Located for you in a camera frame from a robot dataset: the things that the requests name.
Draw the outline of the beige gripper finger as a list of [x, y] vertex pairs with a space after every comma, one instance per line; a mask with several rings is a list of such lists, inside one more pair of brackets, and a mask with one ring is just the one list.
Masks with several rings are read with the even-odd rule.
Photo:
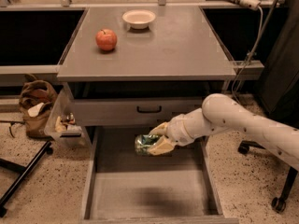
[[165, 135], [151, 135], [153, 144], [148, 148], [148, 153], [159, 156], [174, 150], [176, 143]]
[[167, 130], [167, 126], [168, 123], [167, 122], [163, 122], [160, 125], [158, 125], [157, 127], [153, 128], [150, 132], [149, 135], [165, 135], [166, 134], [166, 130]]

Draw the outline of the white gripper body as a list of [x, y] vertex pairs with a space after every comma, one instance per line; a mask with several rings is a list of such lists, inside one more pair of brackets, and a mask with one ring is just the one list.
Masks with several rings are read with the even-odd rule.
[[184, 125], [185, 116], [178, 115], [172, 118], [166, 128], [166, 137], [173, 146], [184, 147], [191, 142], [191, 137], [187, 133]]

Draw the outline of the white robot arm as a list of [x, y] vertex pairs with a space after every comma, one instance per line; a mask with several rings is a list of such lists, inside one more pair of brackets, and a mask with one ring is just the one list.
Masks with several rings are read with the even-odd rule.
[[216, 93], [208, 95], [202, 106], [188, 114], [181, 114], [151, 130], [150, 135], [160, 135], [155, 145], [148, 149], [151, 155], [184, 147], [196, 138], [210, 136], [227, 130], [246, 134], [269, 152], [299, 171], [299, 131], [291, 126], [273, 121], [248, 111], [230, 97]]

